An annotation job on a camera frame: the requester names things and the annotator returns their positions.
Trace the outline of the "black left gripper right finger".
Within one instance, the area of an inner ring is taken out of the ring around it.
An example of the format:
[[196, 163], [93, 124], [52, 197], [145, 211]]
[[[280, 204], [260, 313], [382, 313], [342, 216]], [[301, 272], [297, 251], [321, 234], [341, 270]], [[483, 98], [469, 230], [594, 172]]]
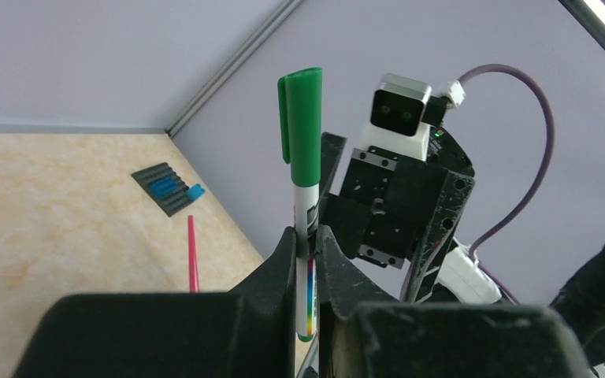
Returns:
[[317, 232], [322, 377], [590, 377], [575, 334], [542, 306], [400, 302]]

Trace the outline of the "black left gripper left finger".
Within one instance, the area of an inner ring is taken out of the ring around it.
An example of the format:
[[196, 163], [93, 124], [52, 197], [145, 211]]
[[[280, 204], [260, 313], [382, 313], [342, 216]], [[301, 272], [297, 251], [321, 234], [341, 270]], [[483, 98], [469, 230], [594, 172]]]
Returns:
[[293, 377], [295, 230], [226, 292], [68, 295], [16, 377]]

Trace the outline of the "green white marker pen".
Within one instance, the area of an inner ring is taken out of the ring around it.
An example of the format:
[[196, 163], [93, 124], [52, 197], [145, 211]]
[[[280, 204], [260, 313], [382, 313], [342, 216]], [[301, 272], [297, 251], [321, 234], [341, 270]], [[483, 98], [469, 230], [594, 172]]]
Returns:
[[314, 240], [321, 182], [322, 80], [322, 68], [311, 67], [277, 81], [282, 156], [293, 185], [295, 330], [303, 342], [317, 333]]

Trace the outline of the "pink framed whiteboard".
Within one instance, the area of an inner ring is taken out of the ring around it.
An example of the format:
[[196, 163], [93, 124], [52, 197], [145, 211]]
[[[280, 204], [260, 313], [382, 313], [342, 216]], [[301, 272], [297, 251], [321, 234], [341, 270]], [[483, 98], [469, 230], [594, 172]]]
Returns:
[[194, 217], [187, 217], [187, 257], [188, 257], [188, 283], [189, 291], [197, 293], [199, 291], [198, 263], [195, 241]]

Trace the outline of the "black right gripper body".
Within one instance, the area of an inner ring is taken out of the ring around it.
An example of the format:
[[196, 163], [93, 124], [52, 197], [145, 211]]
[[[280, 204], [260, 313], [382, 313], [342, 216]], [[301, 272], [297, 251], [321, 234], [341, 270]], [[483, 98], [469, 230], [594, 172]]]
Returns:
[[425, 161], [355, 148], [339, 194], [322, 197], [319, 222], [349, 259], [396, 269], [412, 263], [417, 292], [405, 299], [424, 302], [452, 248], [474, 176], [466, 152], [443, 128], [432, 132]]

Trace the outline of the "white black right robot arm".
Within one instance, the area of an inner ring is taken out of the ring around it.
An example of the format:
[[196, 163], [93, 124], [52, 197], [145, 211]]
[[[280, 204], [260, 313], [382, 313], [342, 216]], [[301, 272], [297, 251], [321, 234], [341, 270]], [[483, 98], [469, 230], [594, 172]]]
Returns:
[[[451, 278], [472, 262], [454, 240], [455, 224], [474, 185], [471, 161], [447, 134], [429, 142], [426, 161], [376, 146], [355, 150], [338, 195], [321, 202], [328, 225], [348, 258], [422, 267], [418, 298], [469, 301]], [[605, 244], [563, 285], [553, 308], [577, 332], [591, 365], [605, 368]]]

